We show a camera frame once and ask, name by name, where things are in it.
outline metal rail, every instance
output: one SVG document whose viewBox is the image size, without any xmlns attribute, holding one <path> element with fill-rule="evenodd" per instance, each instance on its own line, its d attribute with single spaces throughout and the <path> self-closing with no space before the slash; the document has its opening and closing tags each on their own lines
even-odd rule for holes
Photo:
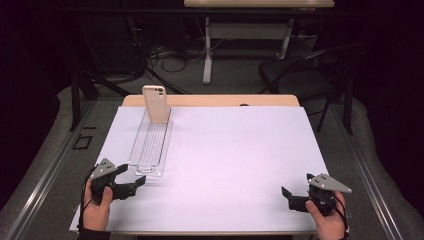
<svg viewBox="0 0 424 240">
<path fill-rule="evenodd" d="M 355 137 L 353 135 L 349 135 L 349 133 L 344 128 L 344 124 L 342 121 L 343 114 L 341 112 L 340 107 L 331 106 L 331 110 L 336 118 L 337 125 L 339 126 L 339 129 L 348 146 L 348 149 L 352 154 L 355 166 L 358 170 L 358 174 L 362 179 L 362 183 L 364 184 L 365 190 L 367 191 L 371 203 L 375 209 L 375 212 L 377 213 L 377 216 L 381 222 L 381 226 L 383 227 L 387 235 L 387 239 L 403 239 L 392 217 L 392 214 L 390 213 L 387 203 L 381 195 L 380 190 L 378 189 L 377 184 L 374 181 L 374 178 L 372 177 L 372 174 L 368 168 L 365 158 L 361 153 L 361 150 L 359 149 L 359 145 L 357 144 Z"/>
<path fill-rule="evenodd" d="M 75 131 L 69 132 L 66 137 L 56 159 L 47 167 L 31 196 L 28 198 L 27 203 L 19 214 L 18 218 L 13 223 L 6 240 L 24 239 L 24 236 L 34 220 L 38 210 L 47 197 L 54 181 L 56 180 L 60 169 L 66 161 L 67 153 L 72 147 L 72 144 L 79 137 L 79 133 L 87 121 L 89 114 L 93 111 L 96 102 L 88 101 L 82 110 L 82 118 L 80 124 L 76 127 Z"/>
</svg>

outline human hand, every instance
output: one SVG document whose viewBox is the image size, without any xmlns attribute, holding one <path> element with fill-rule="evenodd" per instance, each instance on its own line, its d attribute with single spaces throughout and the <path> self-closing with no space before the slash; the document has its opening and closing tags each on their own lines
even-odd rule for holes
<svg viewBox="0 0 424 240">
<path fill-rule="evenodd" d="M 110 187 L 105 187 L 103 198 L 100 205 L 94 203 L 93 194 L 91 193 L 91 179 L 87 181 L 84 192 L 84 228 L 94 231 L 105 231 L 109 222 L 110 204 L 113 200 L 113 191 Z"/>
<path fill-rule="evenodd" d="M 336 201 L 336 207 L 344 215 L 345 212 L 343 206 L 345 206 L 345 199 L 340 192 L 335 192 L 335 196 L 341 202 Z M 345 237 L 345 225 L 343 219 L 336 211 L 333 211 L 330 215 L 324 217 L 311 200 L 306 202 L 306 208 L 315 220 L 319 239 L 336 240 L 343 239 Z"/>
</svg>

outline black sleeve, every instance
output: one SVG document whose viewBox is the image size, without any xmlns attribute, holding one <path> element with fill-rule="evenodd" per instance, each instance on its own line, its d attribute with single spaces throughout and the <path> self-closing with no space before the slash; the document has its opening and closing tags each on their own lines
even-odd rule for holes
<svg viewBox="0 0 424 240">
<path fill-rule="evenodd" d="M 110 232 L 93 231 L 82 228 L 77 240 L 109 240 Z"/>
</svg>

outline black curtain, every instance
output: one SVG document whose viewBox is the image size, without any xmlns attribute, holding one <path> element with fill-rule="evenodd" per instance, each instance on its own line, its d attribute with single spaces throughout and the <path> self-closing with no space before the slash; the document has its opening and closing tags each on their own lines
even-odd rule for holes
<svg viewBox="0 0 424 240">
<path fill-rule="evenodd" d="M 355 77 L 354 96 L 367 107 L 381 163 L 424 216 L 424 195 L 419 194 L 424 185 L 424 2 L 335 3 L 335 9 L 369 15 L 362 21 L 326 21 L 315 47 L 366 44 L 368 54 Z"/>
<path fill-rule="evenodd" d="M 58 40 L 36 3 L 0 1 L 1 208 L 54 123 L 57 93 L 69 86 Z"/>
</svg>

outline table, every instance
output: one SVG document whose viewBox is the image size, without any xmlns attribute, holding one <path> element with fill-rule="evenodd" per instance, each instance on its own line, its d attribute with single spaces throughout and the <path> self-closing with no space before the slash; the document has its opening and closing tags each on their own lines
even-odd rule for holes
<svg viewBox="0 0 424 240">
<path fill-rule="evenodd" d="M 114 201 L 108 231 L 161 236 L 315 231 L 308 214 L 288 209 L 280 189 L 306 195 L 306 173 L 327 172 L 294 96 L 168 95 L 168 103 L 173 127 L 165 172 L 148 177 L 135 197 Z M 143 104 L 142 96 L 124 100 L 97 162 L 107 157 L 116 165 L 127 163 Z M 131 170 L 116 182 L 138 178 Z M 76 231 L 78 217 L 79 211 L 70 230 Z"/>
<path fill-rule="evenodd" d="M 325 8 L 333 7 L 333 0 L 185 0 L 184 6 L 193 8 Z M 212 53 L 211 38 L 230 39 L 283 39 L 278 59 L 283 59 L 287 52 L 294 19 L 287 23 L 252 24 L 252 23 L 211 23 L 209 17 L 205 24 L 205 68 L 203 83 L 211 83 Z"/>
</svg>

